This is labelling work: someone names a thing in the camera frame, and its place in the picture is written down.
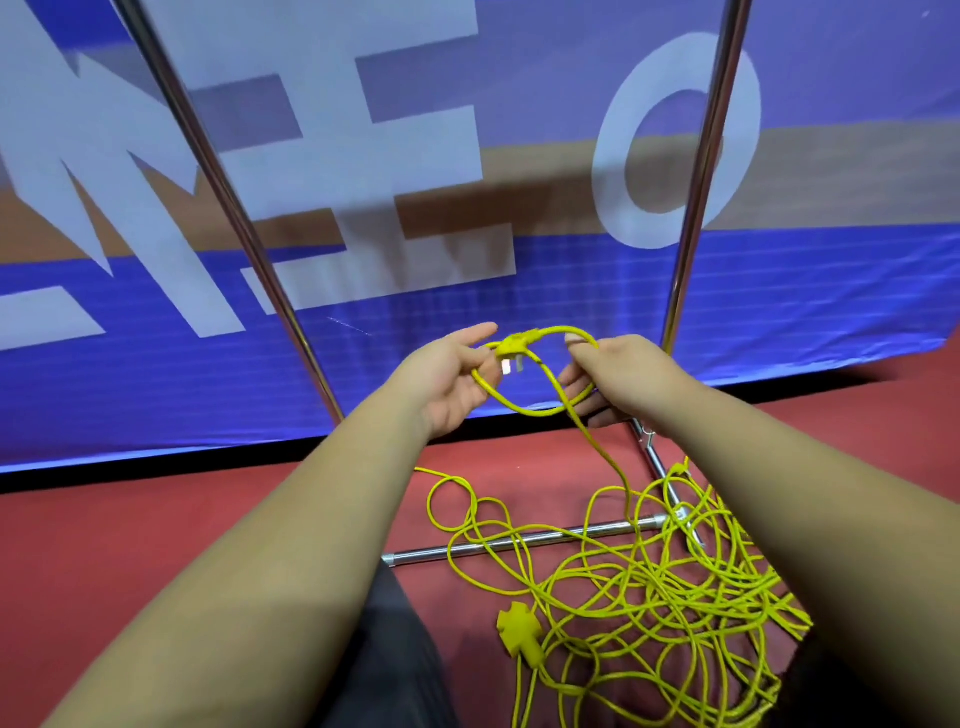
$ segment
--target tangled cable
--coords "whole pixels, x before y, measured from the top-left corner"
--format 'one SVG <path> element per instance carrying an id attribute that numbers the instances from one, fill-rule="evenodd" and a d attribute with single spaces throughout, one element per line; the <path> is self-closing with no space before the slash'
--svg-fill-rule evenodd
<path id="1" fill-rule="evenodd" d="M 538 682 L 557 692 L 563 728 L 569 724 L 569 701 L 572 701 L 572 724 L 579 728 L 582 708 L 588 697 L 637 725 L 651 728 L 669 725 L 676 717 L 701 726 L 747 727 L 759 724 L 780 691 L 780 679 L 767 662 L 766 626 L 772 622 L 799 641 L 809 629 L 809 617 L 795 605 L 793 595 L 783 588 L 773 569 L 763 563 L 762 555 L 713 488 L 702 488 L 689 474 L 688 461 L 674 465 L 665 479 L 653 481 L 642 491 L 631 488 L 627 475 L 596 442 L 573 409 L 589 395 L 592 385 L 569 400 L 553 373 L 530 351 L 531 344 L 552 333 L 573 333 L 597 346 L 589 334 L 573 327 L 534 329 L 486 346 L 494 349 L 500 358 L 526 356 L 538 364 L 556 389 L 562 406 L 546 411 L 519 407 L 496 392 L 476 372 L 473 376 L 492 397 L 520 414 L 531 417 L 546 417 L 564 411 L 569 414 L 590 445 L 620 479 L 620 485 L 607 486 L 593 494 L 584 525 L 590 525 L 594 505 L 600 496 L 611 491 L 622 492 L 626 500 L 626 520 L 635 528 L 632 542 L 610 546 L 556 526 L 539 523 L 514 525 L 502 500 L 478 497 L 462 477 L 417 468 L 420 473 L 439 478 L 427 496 L 427 515 L 434 526 L 451 534 L 447 561 L 453 570 L 487 592 L 510 597 L 530 596 L 533 614 L 543 615 L 547 622 L 548 629 L 540 642 L 544 659 L 531 665 L 533 677 L 525 698 L 524 658 L 522 655 L 516 658 L 512 725 L 525 728 L 528 724 Z M 664 480 L 685 486 L 693 494 L 694 502 L 684 504 L 689 513 L 683 521 L 678 519 L 674 509 L 655 495 L 656 491 L 662 493 Z M 433 498 L 447 483 L 459 485 L 469 496 L 464 521 L 455 526 L 439 523 L 433 513 Z M 660 512 L 665 512 L 667 520 L 662 531 L 644 538 L 637 523 L 641 508 L 648 501 L 655 503 Z M 482 503 L 495 505 L 502 511 L 502 519 L 478 521 L 477 513 Z M 489 531 L 491 527 L 499 529 L 498 532 L 484 533 L 482 530 Z M 697 528 L 701 535 L 712 534 L 707 538 L 707 552 L 684 536 L 691 528 Z M 534 530 L 562 532 L 580 542 L 578 552 L 564 559 L 542 580 L 535 576 L 533 556 L 520 538 L 524 532 Z M 475 579 L 465 573 L 450 554 L 450 548 L 461 540 L 487 545 L 502 538 L 514 542 L 516 568 L 489 546 L 487 552 L 517 582 L 515 590 L 499 589 Z M 690 553 L 674 555 L 672 551 L 678 550 L 677 543 L 686 544 Z M 681 576 L 678 570 L 696 570 L 699 580 Z M 564 603 L 554 595 L 554 590 L 569 579 L 586 579 L 595 587 L 595 594 L 579 606 Z M 575 619 L 601 619 L 605 624 L 600 628 L 606 629 L 596 632 L 591 629 L 588 637 L 575 637 L 568 631 Z M 577 631 L 582 632 L 582 625 L 578 627 Z M 736 640 L 749 645 L 749 657 L 737 654 L 735 645 L 731 644 Z M 663 673 L 670 655 L 682 647 L 688 649 L 689 668 L 677 686 L 671 684 Z M 565 658 L 562 662 L 553 661 L 551 672 L 548 659 L 561 648 Z M 641 648 L 646 654 L 641 655 Z M 578 661 L 587 666 L 589 673 L 582 684 L 571 680 Z M 627 661 L 632 662 L 631 666 L 622 668 Z M 604 670 L 605 662 L 615 664 L 612 671 Z M 560 666 L 559 676 L 555 677 L 557 665 Z M 731 677 L 739 686 L 738 694 Z M 667 705 L 665 715 L 657 719 L 638 716 L 610 700 L 603 694 L 604 688 L 618 680 L 640 680 L 655 685 Z"/>

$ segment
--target metal pole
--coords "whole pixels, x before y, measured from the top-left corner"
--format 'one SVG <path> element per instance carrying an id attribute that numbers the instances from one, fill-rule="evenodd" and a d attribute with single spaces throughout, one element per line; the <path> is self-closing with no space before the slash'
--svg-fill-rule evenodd
<path id="1" fill-rule="evenodd" d="M 673 282 L 670 285 L 670 299 L 667 303 L 663 334 L 660 338 L 660 347 L 671 355 L 677 344 L 677 330 L 684 313 L 686 289 L 693 272 L 693 258 L 700 243 L 704 211 L 707 209 L 713 171 L 720 155 L 720 143 L 723 141 L 723 129 L 727 122 L 727 110 L 730 108 L 730 97 L 733 93 L 733 82 L 736 79 L 736 67 L 740 62 L 743 38 L 747 34 L 751 3 L 752 0 L 727 0 L 724 7 L 720 39 L 717 42 L 713 76 L 710 79 L 710 91 L 707 97 L 707 112 L 704 115 L 704 126 L 700 131 L 693 175 L 690 178 L 684 226 L 680 233 L 680 248 L 677 251 L 677 263 L 674 266 Z M 645 429 L 636 419 L 633 419 L 630 425 L 650 461 L 650 466 L 658 477 L 665 477 L 663 463 L 654 447 L 654 433 Z M 675 508 L 680 503 L 680 497 L 673 485 L 664 482 L 663 490 L 665 500 Z M 686 517 L 686 509 L 682 506 L 677 508 L 677 517 L 680 519 Z M 691 529 L 689 535 L 700 548 L 704 547 L 704 540 L 696 529 Z"/>
<path id="2" fill-rule="evenodd" d="M 666 514 L 658 513 L 656 516 L 645 516 L 636 522 L 638 531 L 659 531 L 666 523 Z M 584 528 L 568 528 L 578 535 L 583 535 Z M 591 539 L 602 539 L 608 536 L 618 536 L 624 533 L 635 533 L 632 523 L 629 521 L 612 521 L 605 523 L 596 523 L 587 528 L 587 536 Z M 558 531 L 535 531 L 520 536 L 523 543 L 528 547 L 550 546 L 552 544 L 567 544 L 571 541 L 577 541 L 575 536 L 569 536 Z M 510 551 L 514 548 L 514 539 L 509 537 L 494 539 L 488 541 L 487 546 L 493 551 Z M 461 559 L 465 556 L 477 556 L 487 553 L 487 546 L 483 544 L 457 544 L 449 549 L 450 555 L 455 559 Z M 446 561 L 447 547 L 432 546 L 430 548 L 415 548 L 411 551 L 397 551 L 396 553 L 385 553 L 380 558 L 388 567 L 401 567 L 405 564 L 423 564 L 427 561 Z"/>
<path id="3" fill-rule="evenodd" d="M 227 176 L 227 171 L 220 163 L 220 159 L 210 143 L 210 138 L 204 130 L 204 125 L 190 102 L 186 87 L 171 63 L 163 43 L 156 34 L 156 29 L 149 14 L 140 0 L 115 0 L 115 6 L 127 26 L 127 31 L 140 48 L 140 53 L 143 54 L 144 60 L 150 67 L 157 85 L 159 85 L 167 104 L 170 106 L 170 111 L 177 119 L 190 149 L 197 158 L 197 162 L 204 170 L 210 186 L 213 187 L 213 193 L 217 196 L 217 201 L 223 208 L 230 226 L 240 239 L 240 245 L 243 246 L 247 257 L 250 259 L 256 276 L 260 279 L 263 289 L 270 298 L 270 303 L 274 305 L 276 315 L 280 317 L 283 326 L 287 329 L 287 333 L 303 359 L 303 363 L 306 365 L 307 371 L 324 401 L 330 419 L 333 420 L 334 425 L 338 425 L 344 419 L 343 410 L 340 408 L 336 397 L 334 397 L 333 390 L 330 389 L 330 384 L 326 380 L 320 361 L 303 332 L 303 327 L 300 325 L 294 307 L 290 304 L 290 299 L 287 298 L 286 291 L 283 290 L 283 286 L 276 277 L 274 265 L 267 256 L 263 243 L 260 241 L 260 236 L 241 204 L 240 198 L 237 197 L 236 191 Z"/>

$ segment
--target leg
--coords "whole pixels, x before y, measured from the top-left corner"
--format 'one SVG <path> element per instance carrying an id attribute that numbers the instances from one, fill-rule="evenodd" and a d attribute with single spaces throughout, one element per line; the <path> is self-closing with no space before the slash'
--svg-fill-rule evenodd
<path id="1" fill-rule="evenodd" d="M 311 728 L 457 728 L 443 665 L 384 564 Z"/>

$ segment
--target right hand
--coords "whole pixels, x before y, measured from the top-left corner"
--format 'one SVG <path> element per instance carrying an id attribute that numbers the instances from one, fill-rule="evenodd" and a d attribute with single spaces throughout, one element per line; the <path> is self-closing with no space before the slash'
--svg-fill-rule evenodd
<path id="1" fill-rule="evenodd" d="M 670 413 L 696 387 L 696 379 L 642 336 L 618 336 L 598 343 L 600 347 L 595 348 L 579 336 L 566 336 L 573 361 L 558 377 L 564 393 L 573 399 L 591 381 L 598 390 L 574 411 L 588 427 L 636 417 L 657 432 L 669 434 Z"/>

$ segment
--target red court floor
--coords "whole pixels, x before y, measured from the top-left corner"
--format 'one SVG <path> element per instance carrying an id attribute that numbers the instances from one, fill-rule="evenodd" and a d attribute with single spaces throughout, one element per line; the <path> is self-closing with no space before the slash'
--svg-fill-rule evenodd
<path id="1" fill-rule="evenodd" d="M 868 368 L 885 379 L 763 408 L 846 452 L 960 500 L 960 338 L 934 354 Z M 634 482 L 649 479 L 624 426 L 600 433 Z M 662 443 L 665 461 L 679 453 Z M 588 497 L 612 484 L 608 466 L 573 430 L 433 446 L 421 464 L 467 477 L 480 495 L 505 499 L 515 522 L 581 522 Z M 110 483 L 0 497 L 0 723 L 33 728 L 84 667 L 206 546 L 264 498 L 293 465 Z M 445 543 L 424 512 L 431 478 L 416 475 L 388 548 Z M 450 496 L 438 515 L 463 517 Z M 599 515 L 617 518 L 612 498 Z M 547 573 L 564 546 L 541 549 Z M 486 557 L 468 570 L 496 574 Z M 403 567 L 397 575 L 436 639 L 467 728 L 508 725 L 515 670 L 497 637 L 507 597 L 460 581 L 446 563 Z M 791 647 L 774 662 L 785 665 Z M 533 726 L 557 723 L 556 701 L 541 693 Z M 613 725 L 598 713 L 591 726 Z"/>

